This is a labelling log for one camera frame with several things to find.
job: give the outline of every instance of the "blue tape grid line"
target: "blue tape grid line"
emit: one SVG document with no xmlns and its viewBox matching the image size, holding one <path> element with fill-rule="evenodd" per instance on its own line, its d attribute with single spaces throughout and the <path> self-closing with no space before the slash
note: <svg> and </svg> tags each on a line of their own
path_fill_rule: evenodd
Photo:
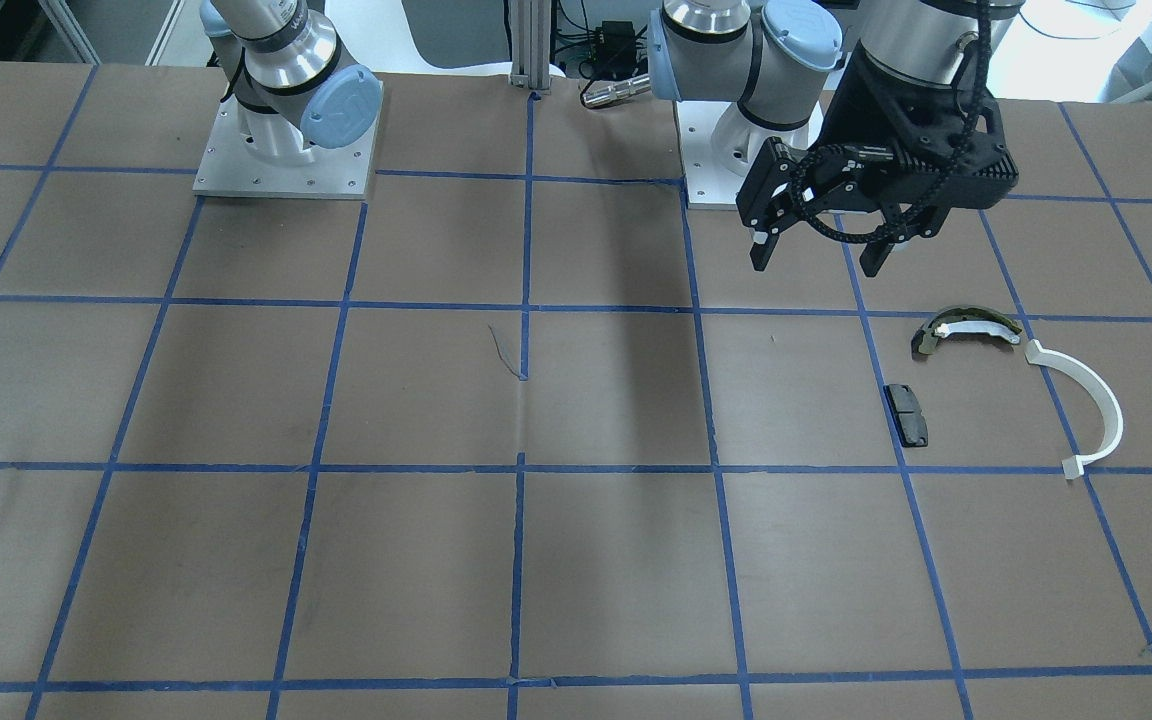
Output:
<svg viewBox="0 0 1152 720">
<path fill-rule="evenodd" d="M 1007 291 L 1011 294 L 1011 302 L 1016 305 L 1016 310 L 1020 311 L 1021 321 L 1025 325 L 1025 332 L 1030 338 L 1034 336 L 1034 329 L 1032 325 L 1029 324 L 1029 319 L 1024 313 L 1024 302 L 1020 298 L 1020 293 L 1016 291 L 1016 286 L 1011 281 L 1011 271 L 1007 268 L 1007 263 L 1002 256 L 1002 249 L 998 245 L 998 240 L 995 233 L 993 232 L 993 225 L 990 223 L 988 215 L 980 211 L 980 223 L 986 232 L 986 237 L 990 238 L 990 245 L 993 249 L 993 253 L 998 259 L 998 267 L 1002 271 L 1002 278 L 1007 282 Z M 1073 424 L 1069 422 L 1069 415 L 1064 412 L 1064 404 L 1061 402 L 1060 393 L 1056 393 L 1056 385 L 1052 381 L 1052 374 L 1049 369 L 1039 367 L 1043 371 L 1043 382 L 1047 386 L 1047 395 L 1051 396 L 1052 406 L 1056 409 L 1056 416 L 1060 418 L 1061 429 L 1064 431 L 1064 439 L 1069 442 L 1070 450 L 1078 452 L 1078 438 L 1074 434 Z M 1085 488 L 1087 488 L 1087 495 L 1091 497 L 1092 507 L 1096 511 L 1097 521 L 1101 524 L 1102 533 L 1105 535 L 1105 540 L 1111 547 L 1111 554 L 1114 556 L 1114 562 L 1119 571 L 1119 577 L 1123 581 L 1126 592 L 1128 593 L 1129 600 L 1132 601 L 1132 609 L 1135 615 L 1137 615 L 1137 623 L 1140 626 L 1140 632 L 1146 639 L 1149 650 L 1152 653 L 1152 629 L 1149 628 L 1149 620 L 1144 615 L 1144 609 L 1140 605 L 1139 597 L 1135 592 L 1135 586 L 1132 584 L 1132 578 L 1126 569 L 1123 558 L 1117 548 L 1117 541 L 1115 541 L 1114 533 L 1111 531 L 1111 525 L 1108 525 L 1108 520 L 1106 518 L 1105 510 L 1101 507 L 1100 498 L 1096 493 L 1096 488 L 1092 486 L 1091 473 L 1085 473 L 1083 477 L 1083 483 Z"/>
<path fill-rule="evenodd" d="M 530 291 L 530 282 L 526 283 Z M 101 295 L 18 295 L 1 293 L 0 302 L 41 302 L 43 304 L 74 305 L 157 305 L 161 297 L 101 296 Z M 202 306 L 339 306 L 334 300 L 276 300 L 276 297 L 173 297 L 172 305 Z M 415 302 L 351 300 L 353 309 L 369 310 L 445 310 L 445 311 L 508 311 L 508 313 L 641 313 L 641 314 L 690 314 L 690 306 L 673 305 L 538 305 L 522 302 Z M 870 318 L 927 319 L 940 309 L 915 310 L 869 310 Z M 702 314 L 763 314 L 763 316 L 810 316 L 810 318 L 859 318 L 856 310 L 820 309 L 819 306 L 702 306 Z M 1044 320 L 1045 323 L 1137 323 L 1152 324 L 1151 314 L 1038 314 L 1016 313 L 1021 320 Z"/>
<path fill-rule="evenodd" d="M 969 680 L 987 679 L 1149 679 L 1152 665 L 1079 665 L 1038 667 L 972 667 Z M 946 682 L 954 670 L 846 670 L 846 673 L 750 673 L 750 685 L 874 684 Z M 412 691 L 414 689 L 598 688 L 736 685 L 732 673 L 704 675 L 558 675 L 553 679 L 295 679 L 285 680 L 283 692 Z M 46 694 L 137 692 L 268 692 L 271 680 L 66 680 L 48 682 Z M 0 683 L 0 694 L 26 694 L 33 683 Z"/>
<path fill-rule="evenodd" d="M 749 661 L 745 655 L 745 626 L 741 620 L 740 588 L 736 583 L 736 555 L 732 547 L 732 515 L 727 511 L 727 480 L 718 457 L 718 432 L 714 425 L 714 401 L 708 382 L 708 355 L 705 353 L 705 323 L 700 311 L 700 279 L 696 272 L 696 253 L 691 225 L 687 220 L 687 188 L 679 187 L 679 211 L 682 219 L 682 242 L 687 257 L 687 283 L 691 293 L 691 318 L 696 332 L 696 356 L 700 363 L 700 394 L 705 407 L 705 434 L 708 438 L 710 471 L 714 475 L 714 498 L 718 507 L 718 529 L 723 541 L 723 568 L 727 571 L 727 601 L 732 606 L 732 642 L 736 652 L 736 683 L 740 685 L 741 710 L 744 720 L 755 720 L 755 694 L 749 683 Z"/>
<path fill-rule="evenodd" d="M 105 462 L 13 462 L 0 460 L 0 470 L 18 470 L 22 473 L 48 473 L 50 471 L 99 471 Z M 723 475 L 895 475 L 897 465 L 719 465 Z M 1061 475 L 1058 465 L 905 465 L 910 475 Z M 241 464 L 241 462 L 115 462 L 119 473 L 306 473 L 309 465 Z M 319 465 L 320 473 L 515 473 L 516 465 Z M 553 475 L 599 475 L 599 473 L 666 473 L 690 475 L 712 473 L 712 465 L 524 465 L 528 473 Z M 1130 477 L 1152 475 L 1152 468 L 1140 467 L 1092 467 L 1091 475 L 1107 477 Z"/>
<path fill-rule="evenodd" d="M 37 205 L 38 197 L 41 196 L 41 188 L 47 183 L 47 177 L 51 174 L 51 168 L 55 167 L 56 158 L 60 157 L 60 150 L 65 146 L 65 141 L 68 141 L 69 132 L 73 131 L 74 122 L 78 119 L 78 113 L 82 111 L 83 103 L 88 99 L 88 91 L 91 90 L 92 82 L 96 79 L 96 70 L 99 69 L 99 65 L 92 65 L 92 69 L 88 73 L 86 81 L 83 82 L 82 90 L 78 91 L 78 97 L 74 100 L 74 106 L 69 109 L 69 118 L 65 121 L 65 127 L 61 128 L 60 137 L 56 138 L 56 145 L 52 147 L 51 156 L 47 156 L 47 164 L 41 168 L 41 174 L 38 176 L 38 182 L 33 185 L 33 191 L 29 194 L 29 200 L 24 209 L 20 211 L 20 218 L 17 223 L 12 229 L 8 241 L 3 245 L 3 251 L 0 253 L 0 275 L 3 274 L 3 266 L 8 262 L 8 256 L 12 255 L 12 250 L 17 245 L 20 241 L 20 234 L 24 232 L 24 225 L 29 222 L 29 215 L 33 213 L 35 205 Z"/>
<path fill-rule="evenodd" d="M 835 215 L 835 226 L 842 230 L 842 218 Z M 884 407 L 886 407 L 886 397 L 882 397 L 882 387 L 886 386 L 886 379 L 882 379 L 882 361 L 878 357 L 878 346 L 874 342 L 874 332 L 872 325 L 869 321 L 869 312 L 865 310 L 865 296 L 864 291 L 861 290 L 861 278 L 856 274 L 856 260 L 851 257 L 850 247 L 842 247 L 842 255 L 844 256 L 844 262 L 847 264 L 847 274 L 851 279 L 851 291 L 856 297 L 856 310 L 861 311 L 861 331 L 865 334 L 865 344 L 869 349 L 869 361 L 873 365 L 874 370 L 874 381 L 878 382 L 878 396 L 881 397 Z M 963 661 L 958 657 L 958 643 L 954 635 L 954 626 L 950 622 L 950 607 L 945 600 L 945 589 L 941 585 L 941 574 L 937 570 L 937 558 L 932 555 L 932 543 L 927 538 L 927 528 L 923 523 L 923 510 L 918 506 L 918 493 L 914 488 L 914 478 L 911 478 L 909 465 L 905 463 L 905 450 L 900 442 L 900 432 L 896 429 L 895 420 L 892 419 L 890 414 L 882 414 L 887 419 L 887 432 L 890 434 L 892 450 L 896 455 L 896 465 L 900 470 L 901 483 L 905 487 L 905 501 L 909 503 L 909 511 L 911 520 L 914 520 L 914 530 L 918 535 L 918 544 L 923 551 L 923 562 L 927 567 L 929 582 L 932 585 L 932 596 L 935 600 L 935 611 L 941 619 L 941 629 L 945 632 L 945 646 L 948 657 L 950 658 L 950 669 L 952 677 L 954 679 L 954 684 L 958 691 L 958 702 L 963 706 L 963 718 L 965 720 L 973 720 L 975 714 L 972 711 L 972 700 L 968 696 L 968 683 L 967 675 L 963 673 Z"/>
<path fill-rule="evenodd" d="M 88 526 L 83 529 L 83 538 L 78 544 L 78 555 L 74 559 L 74 567 L 69 575 L 69 583 L 65 588 L 65 597 L 60 602 L 60 611 L 56 612 L 56 622 L 52 626 L 52 632 L 50 642 L 47 642 L 47 651 L 41 658 L 41 667 L 38 670 L 38 679 L 33 685 L 31 696 L 29 696 L 29 706 L 26 708 L 26 720 L 33 720 L 38 715 L 38 706 L 41 703 L 41 695 L 46 691 L 47 682 L 50 682 L 51 667 L 55 664 L 56 651 L 60 649 L 60 638 L 65 635 L 65 623 L 69 620 L 69 611 L 73 609 L 74 597 L 78 593 L 78 583 L 82 581 L 83 568 L 88 563 L 88 553 L 91 551 L 92 539 L 96 535 L 97 524 L 100 523 L 101 509 L 105 507 L 105 498 L 109 495 L 109 483 L 114 478 L 115 468 L 118 467 L 119 455 L 123 450 L 123 441 L 127 438 L 127 430 L 132 424 L 132 414 L 136 410 L 136 401 L 141 397 L 141 388 L 145 387 L 145 377 L 150 370 L 150 361 L 154 357 L 154 349 L 157 343 L 159 343 L 159 336 L 162 332 L 162 324 L 168 314 L 170 305 L 168 304 L 169 297 L 175 291 L 175 286 L 177 286 L 177 280 L 180 279 L 180 270 L 184 266 L 185 256 L 189 252 L 189 243 L 194 240 L 195 229 L 198 227 L 198 218 L 202 214 L 202 206 L 204 206 L 204 199 L 199 198 L 194 206 L 194 213 L 189 218 L 189 225 L 185 229 L 185 234 L 182 241 L 180 241 L 180 250 L 177 251 L 177 259 L 172 270 L 172 278 L 168 281 L 168 288 L 162 296 L 161 305 L 159 306 L 159 314 L 154 319 L 154 328 L 150 331 L 150 338 L 147 339 L 145 351 L 141 356 L 141 367 L 136 372 L 136 381 L 132 382 L 132 391 L 129 393 L 127 399 L 127 406 L 123 409 L 123 418 L 119 420 L 118 432 L 114 435 L 114 446 L 109 450 L 109 461 L 106 462 L 104 468 L 104 473 L 101 473 L 100 486 L 97 487 L 96 499 L 92 502 L 91 514 L 88 515 Z"/>
<path fill-rule="evenodd" d="M 1111 188 L 1105 182 L 1105 177 L 1102 176 L 1100 168 L 1097 167 L 1096 161 L 1092 159 L 1091 152 L 1087 151 L 1087 143 L 1083 141 L 1082 135 L 1078 132 L 1078 128 L 1075 127 L 1074 119 L 1070 118 L 1069 109 L 1067 109 L 1063 104 L 1058 104 L 1058 106 L 1061 111 L 1061 118 L 1064 119 L 1066 127 L 1069 128 L 1070 135 L 1074 137 L 1074 141 L 1078 143 L 1079 151 L 1083 152 L 1083 158 L 1087 160 L 1087 167 L 1091 168 L 1092 174 L 1096 177 L 1096 182 L 1100 184 L 1101 191 L 1105 194 L 1105 199 L 1111 205 L 1111 209 L 1114 210 L 1115 218 L 1119 220 L 1121 229 L 1123 229 L 1126 240 L 1128 240 L 1130 245 L 1132 245 L 1135 256 L 1137 256 L 1137 260 L 1140 264 L 1140 270 L 1143 270 L 1143 272 L 1146 273 L 1149 283 L 1152 286 L 1152 268 L 1149 267 L 1149 262 L 1146 260 L 1146 258 L 1144 258 L 1144 253 L 1140 251 L 1137 241 L 1135 241 L 1132 228 L 1130 228 L 1129 225 L 1126 222 L 1126 219 L 1123 218 L 1123 211 L 1121 211 L 1121 209 L 1119 207 L 1119 204 L 1115 202 L 1114 196 L 1111 195 Z M 987 236 L 990 236 L 990 242 L 992 243 L 993 249 L 995 249 L 998 265 L 1000 265 L 1002 273 L 1005 273 L 1005 278 L 1007 279 L 1007 283 L 1009 285 L 1009 290 L 1011 291 L 1011 298 L 1016 301 L 1016 306 L 1018 306 L 1018 310 L 1021 310 L 1023 309 L 1023 304 L 1021 304 L 1020 294 L 1015 290 L 1015 286 L 1011 283 L 1011 273 L 1009 272 L 1009 270 L 1007 270 L 1005 257 L 1002 256 L 1000 247 L 998 247 L 996 237 L 993 236 L 993 230 L 990 227 L 988 219 L 986 218 L 986 214 L 984 214 L 984 211 L 980 213 L 980 219 L 984 223 L 984 228 L 986 228 Z M 1029 333 L 1029 336 L 1033 338 L 1033 328 L 1029 327 L 1028 320 L 1025 324 L 1025 331 Z M 1043 378 L 1044 381 L 1046 381 L 1047 384 L 1047 392 L 1048 395 L 1051 395 L 1052 404 L 1056 409 L 1056 415 L 1060 416 L 1061 427 L 1064 429 L 1064 435 L 1066 438 L 1068 438 L 1070 450 L 1074 450 L 1076 454 L 1076 452 L 1078 452 L 1078 438 L 1076 438 L 1073 432 L 1073 427 L 1069 422 L 1069 415 L 1066 414 L 1064 404 L 1062 404 L 1061 397 L 1059 393 L 1056 393 L 1055 384 L 1052 382 L 1051 372 L 1048 372 L 1046 367 L 1043 369 Z M 1105 536 L 1105 540 L 1108 544 L 1108 548 L 1111 548 L 1111 555 L 1114 558 L 1114 564 L 1117 568 L 1119 577 L 1121 578 L 1121 582 L 1123 582 L 1123 588 L 1126 590 L 1126 593 L 1128 594 L 1130 602 L 1132 602 L 1132 609 L 1135 612 L 1135 616 L 1137 616 L 1137 621 L 1140 627 L 1140 632 L 1143 634 L 1144 641 L 1146 642 L 1146 647 L 1152 655 L 1152 628 L 1149 624 L 1149 619 L 1146 612 L 1144 612 L 1144 606 L 1140 602 L 1137 589 L 1135 589 L 1132 575 L 1130 575 L 1128 568 L 1126 568 L 1123 553 L 1121 553 L 1117 539 L 1114 537 L 1114 530 L 1111 529 L 1111 522 L 1108 521 L 1108 516 L 1105 514 L 1105 507 L 1102 507 L 1101 498 L 1096 492 L 1096 486 L 1092 483 L 1091 473 L 1083 475 L 1083 483 L 1084 487 L 1087 488 L 1087 497 L 1091 498 L 1097 521 L 1101 525 L 1102 536 Z"/>
<path fill-rule="evenodd" d="M 358 223 L 353 238 L 353 251 L 349 255 L 349 270 L 346 275 L 344 291 L 340 296 L 338 331 L 332 343 L 332 359 L 328 364 L 328 377 L 323 388 L 323 410 L 319 415 L 319 430 L 314 437 L 314 455 L 308 467 L 305 487 L 305 514 L 301 520 L 301 533 L 296 543 L 296 560 L 291 564 L 291 586 L 287 592 L 287 611 L 283 614 L 283 630 L 279 634 L 278 655 L 274 661 L 273 687 L 270 689 L 270 705 L 266 719 L 276 720 L 279 702 L 282 700 L 285 675 L 287 675 L 287 657 L 291 651 L 291 629 L 296 624 L 296 607 L 301 598 L 301 581 L 305 577 L 305 555 L 310 546 L 310 529 L 314 523 L 314 500 L 319 488 L 319 475 L 323 473 L 323 447 L 328 437 L 328 424 L 332 420 L 332 401 L 335 396 L 335 381 L 340 369 L 340 348 L 344 346 L 346 328 L 349 323 L 349 300 L 353 296 L 353 283 L 358 273 L 358 256 L 362 255 L 362 238 L 367 227 L 367 205 L 358 211 Z"/>
<path fill-rule="evenodd" d="M 1083 142 L 1083 136 L 1079 135 L 1078 128 L 1074 127 L 1074 119 L 1070 118 L 1069 109 L 1066 109 L 1063 104 L 1059 104 L 1059 108 L 1062 118 L 1064 118 L 1066 126 L 1069 126 L 1069 131 L 1074 135 L 1074 141 L 1078 142 L 1078 150 L 1083 152 L 1083 158 L 1087 159 L 1087 167 L 1092 169 L 1096 182 L 1100 183 L 1101 191 L 1105 192 L 1105 199 L 1111 203 L 1111 209 L 1114 210 L 1114 217 L 1119 220 L 1120 227 L 1123 228 L 1124 236 L 1128 238 L 1130 245 L 1132 245 L 1132 251 L 1137 256 L 1137 260 L 1139 260 L 1140 270 L 1144 270 L 1144 274 L 1146 274 L 1149 283 L 1152 286 L 1152 268 L 1149 266 L 1146 258 L 1144 258 L 1144 252 L 1140 250 L 1140 245 L 1132 233 L 1132 227 L 1123 218 L 1123 210 L 1119 206 L 1119 200 L 1112 195 L 1111 187 L 1105 182 L 1101 169 L 1096 167 L 1096 161 L 1092 160 L 1092 154 L 1087 151 L 1087 143 Z"/>
<path fill-rule="evenodd" d="M 518 379 L 526 382 L 531 377 L 531 237 L 535 219 L 535 169 L 536 169 L 536 103 L 540 94 L 526 96 L 526 176 L 524 202 L 522 202 L 522 306 L 520 308 Z"/>
</svg>

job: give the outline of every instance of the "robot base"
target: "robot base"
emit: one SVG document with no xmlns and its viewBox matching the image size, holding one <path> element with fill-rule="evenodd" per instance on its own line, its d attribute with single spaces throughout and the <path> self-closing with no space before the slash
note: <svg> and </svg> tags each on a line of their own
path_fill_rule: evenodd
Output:
<svg viewBox="0 0 1152 720">
<path fill-rule="evenodd" d="M 215 111 L 194 192 L 211 197 L 365 200 L 378 126 L 339 150 L 311 147 L 311 161 L 273 164 L 248 146 L 238 101 L 230 97 Z"/>
<path fill-rule="evenodd" d="M 687 205 L 698 210 L 735 210 L 736 192 L 745 182 L 745 173 L 749 173 L 749 164 L 753 162 L 758 156 L 765 136 L 778 136 L 791 147 L 806 150 L 812 145 L 814 138 L 820 135 L 820 126 L 824 123 L 824 114 L 820 106 L 814 106 L 812 119 L 808 124 L 790 132 L 770 132 L 745 122 L 751 131 L 765 132 L 763 137 L 753 137 L 753 142 L 746 138 L 727 137 L 719 138 L 718 145 L 745 146 L 742 158 L 735 160 L 727 156 L 719 156 L 714 149 L 714 131 L 719 128 L 719 120 L 728 108 L 733 108 L 732 103 L 708 103 L 708 101 L 685 101 L 676 103 L 679 120 L 679 138 L 682 151 L 682 168 L 687 177 Z M 741 165 L 744 172 L 736 174 L 728 169 L 730 165 Z"/>
</svg>

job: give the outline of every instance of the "metal bracket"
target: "metal bracket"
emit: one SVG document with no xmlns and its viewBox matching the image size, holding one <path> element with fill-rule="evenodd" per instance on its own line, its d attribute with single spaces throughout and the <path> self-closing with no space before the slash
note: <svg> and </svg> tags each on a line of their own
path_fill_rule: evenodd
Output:
<svg viewBox="0 0 1152 720">
<path fill-rule="evenodd" d="M 248 146 L 238 101 L 230 97 L 215 112 L 194 192 L 215 197 L 365 200 L 378 124 L 347 147 L 311 147 L 309 164 L 274 165 Z"/>
</svg>

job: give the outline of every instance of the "blue tape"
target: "blue tape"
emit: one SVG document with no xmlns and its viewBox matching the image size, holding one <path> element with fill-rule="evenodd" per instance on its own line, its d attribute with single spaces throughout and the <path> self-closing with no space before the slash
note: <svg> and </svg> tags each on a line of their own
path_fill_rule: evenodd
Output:
<svg viewBox="0 0 1152 720">
<path fill-rule="evenodd" d="M 842 230 L 842 220 L 835 215 L 835 226 Z M 882 363 L 878 357 L 878 346 L 874 343 L 874 332 L 870 327 L 869 312 L 865 309 L 864 291 L 861 290 L 861 279 L 856 274 L 856 263 L 851 258 L 851 251 L 842 247 L 842 256 L 847 264 L 847 275 L 851 279 L 851 291 L 856 296 L 856 310 L 861 313 L 861 328 L 865 334 L 865 346 L 869 349 L 869 361 L 873 365 L 874 381 L 878 382 L 877 392 L 882 395 L 882 387 L 886 381 L 882 379 Z M 896 454 L 896 464 L 900 468 L 901 483 L 905 487 L 905 500 L 909 502 L 909 511 L 914 518 L 914 530 L 918 533 L 918 544 L 923 550 L 923 562 L 927 566 L 927 577 L 932 584 L 932 596 L 935 600 L 935 611 L 941 619 L 941 629 L 945 632 L 945 646 L 950 657 L 950 667 L 954 670 L 954 684 L 958 689 L 958 702 L 963 705 L 963 717 L 965 720 L 973 720 L 972 700 L 968 696 L 968 683 L 963 675 L 963 661 L 958 657 L 958 643 L 954 635 L 954 626 L 950 623 L 950 609 L 945 600 L 945 588 L 941 585 L 941 574 L 937 570 L 937 558 L 932 555 L 932 541 L 927 538 L 927 528 L 923 523 L 923 510 L 918 506 L 918 493 L 914 492 L 914 479 L 910 478 L 909 468 L 905 465 L 905 450 L 901 447 L 900 433 L 896 423 L 890 414 L 882 414 L 887 420 L 887 432 L 890 434 L 892 450 Z"/>
<path fill-rule="evenodd" d="M 513 506 L 513 569 L 509 588 L 509 696 L 506 703 L 507 720 L 518 717 L 518 682 L 522 665 L 522 538 L 525 536 L 526 454 L 518 454 L 515 475 L 515 506 Z"/>
<path fill-rule="evenodd" d="M 526 97 L 526 185 L 524 188 L 524 206 L 522 206 L 522 313 L 518 334 L 518 379 L 526 382 L 531 377 L 531 237 L 535 222 L 536 197 L 536 103 L 540 96 L 532 92 Z"/>
<path fill-rule="evenodd" d="M 96 68 L 93 68 L 90 76 L 88 76 L 89 86 L 91 78 L 94 77 L 94 74 Z M 198 218 L 202 215 L 202 206 L 204 206 L 204 204 L 205 199 L 202 197 L 195 203 L 194 213 L 191 214 L 191 218 L 189 218 L 189 225 L 185 229 L 184 237 L 180 241 L 177 259 L 172 268 L 172 276 L 162 296 L 162 302 L 159 306 L 159 314 L 157 314 L 154 319 L 154 327 L 150 331 L 150 338 L 147 339 L 145 351 L 141 356 L 141 367 L 136 370 L 136 379 L 132 381 L 132 391 L 128 395 L 127 406 L 123 407 L 123 416 L 122 419 L 119 420 L 118 432 L 114 435 L 114 446 L 109 448 L 109 461 L 106 462 L 105 471 L 100 479 L 100 486 L 96 490 L 96 499 L 92 502 L 91 513 L 88 515 L 88 526 L 83 529 L 82 541 L 78 543 L 78 555 L 74 559 L 74 567 L 69 574 L 69 583 L 67 588 L 65 588 L 65 597 L 63 600 L 60 601 L 60 611 L 56 612 L 56 622 L 52 626 L 51 639 L 47 642 L 47 651 L 41 657 L 41 667 L 38 670 L 38 679 L 31 696 L 29 696 L 26 720 L 35 720 L 38 715 L 38 706 L 40 706 L 41 703 L 41 694 L 45 692 L 47 680 L 50 680 L 52 664 L 55 664 L 56 651 L 60 649 L 60 638 L 65 635 L 65 624 L 67 624 L 67 621 L 69 620 L 69 611 L 73 609 L 74 597 L 78 593 L 78 583 L 79 579 L 82 579 L 83 568 L 88 564 L 88 553 L 91 552 L 92 538 L 96 535 L 97 524 L 100 523 L 101 510 L 104 510 L 105 507 L 105 498 L 109 495 L 109 483 L 114 477 L 114 468 L 115 464 L 118 464 L 120 452 L 123 450 L 123 441 L 127 439 L 127 430 L 131 426 L 132 414 L 136 411 L 136 401 L 141 397 L 141 389 L 145 387 L 145 377 L 147 372 L 150 372 L 150 363 L 152 357 L 154 357 L 154 349 L 157 348 L 159 336 L 161 336 L 162 333 L 162 324 L 170 306 L 168 300 L 175 291 L 175 286 L 177 286 L 180 270 L 184 266 L 184 259 L 189 252 L 189 245 L 191 245 L 191 242 L 194 241 L 194 233 L 198 227 Z"/>
<path fill-rule="evenodd" d="M 291 586 L 287 591 L 287 609 L 283 612 L 283 629 L 279 634 L 278 655 L 274 660 L 274 684 L 270 689 L 270 705 L 266 710 L 268 720 L 276 720 L 278 706 L 283 692 L 283 679 L 287 674 L 287 657 L 291 651 L 291 629 L 296 624 L 296 609 L 301 598 L 301 581 L 305 577 L 305 555 L 310 547 L 310 530 L 314 524 L 314 501 L 319 492 L 319 473 L 323 471 L 323 447 L 328 437 L 328 425 L 332 420 L 332 401 L 335 396 L 335 382 L 340 369 L 340 351 L 344 347 L 346 329 L 349 323 L 349 300 L 353 296 L 355 278 L 358 274 L 358 259 L 362 256 L 362 242 L 367 227 L 367 205 L 358 210 L 358 222 L 353 250 L 349 255 L 349 270 L 346 275 L 344 290 L 340 295 L 338 331 L 332 343 L 332 359 L 328 363 L 328 377 L 323 387 L 323 406 L 319 414 L 319 430 L 314 437 L 314 455 L 310 460 L 310 475 L 305 486 L 305 511 L 301 518 L 301 533 L 296 543 L 296 559 L 291 562 Z"/>
<path fill-rule="evenodd" d="M 708 355 L 705 353 L 705 323 L 700 311 L 700 281 L 696 273 L 691 225 L 687 221 L 687 189 L 679 188 L 679 213 L 682 219 L 682 245 L 687 257 L 687 287 L 691 293 L 691 318 L 696 331 L 696 357 L 700 364 L 700 395 L 705 407 L 705 434 L 708 437 L 710 470 L 714 475 L 714 500 L 718 505 L 718 529 L 723 541 L 723 568 L 727 571 L 727 601 L 732 606 L 732 643 L 736 652 L 736 679 L 740 683 L 741 710 L 745 720 L 755 720 L 755 697 L 749 687 L 749 661 L 745 655 L 745 626 L 741 619 L 740 588 L 736 583 L 736 556 L 732 551 L 732 516 L 727 511 L 727 482 L 718 457 L 718 433 L 714 427 L 714 401 L 708 384 Z"/>
</svg>

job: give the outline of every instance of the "white curved part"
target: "white curved part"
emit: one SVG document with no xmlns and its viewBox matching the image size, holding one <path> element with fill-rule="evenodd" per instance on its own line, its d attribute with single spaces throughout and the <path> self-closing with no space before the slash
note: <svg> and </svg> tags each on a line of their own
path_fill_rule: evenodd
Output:
<svg viewBox="0 0 1152 720">
<path fill-rule="evenodd" d="M 418 73 L 434 76 L 507 76 L 513 63 L 470 65 L 465 68 L 439 68 L 422 58 L 412 40 L 411 23 L 402 0 L 326 1 L 326 17 L 338 29 L 346 47 L 358 63 L 372 73 Z M 563 77 L 561 69 L 550 65 L 550 74 Z"/>
<path fill-rule="evenodd" d="M 1029 361 L 1030 365 L 1043 365 L 1060 370 L 1061 373 L 1069 376 L 1075 382 L 1083 386 L 1083 389 L 1096 401 L 1097 409 L 1101 411 L 1105 434 L 1101 438 L 1100 450 L 1087 455 L 1074 455 L 1061 464 L 1066 479 L 1079 478 L 1083 475 L 1084 465 L 1106 457 L 1119 447 L 1120 442 L 1123 442 L 1123 407 L 1119 404 L 1119 397 L 1114 396 L 1114 391 L 1101 379 L 1101 376 L 1098 376 L 1094 370 L 1075 357 L 1047 350 L 1041 342 L 1030 340 L 1025 344 L 1025 361 Z"/>
</svg>

